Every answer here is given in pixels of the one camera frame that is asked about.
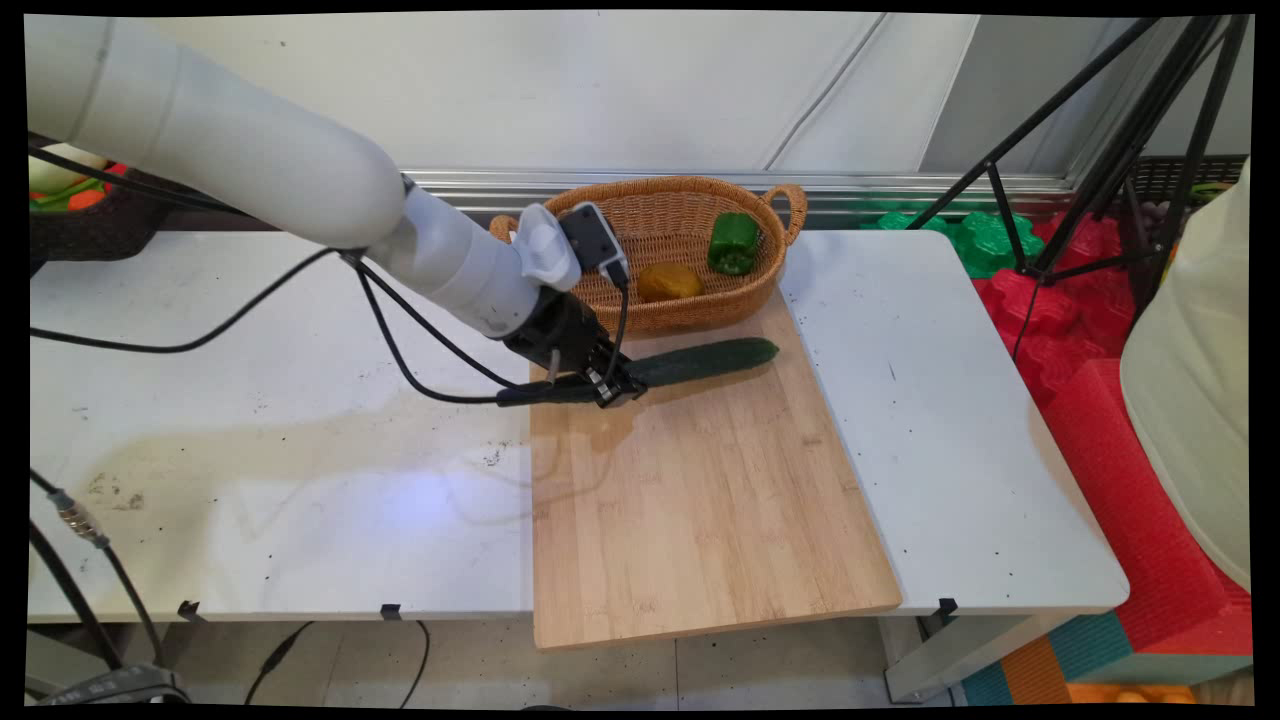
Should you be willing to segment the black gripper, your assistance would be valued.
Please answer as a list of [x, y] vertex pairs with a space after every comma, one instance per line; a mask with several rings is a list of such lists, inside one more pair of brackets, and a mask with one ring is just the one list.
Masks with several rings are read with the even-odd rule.
[[648, 391], [641, 378], [627, 372], [630, 357], [595, 313], [568, 292], [540, 288], [531, 314], [503, 345], [541, 368], [544, 386], [559, 383], [566, 374], [593, 384], [600, 409], [618, 407]]

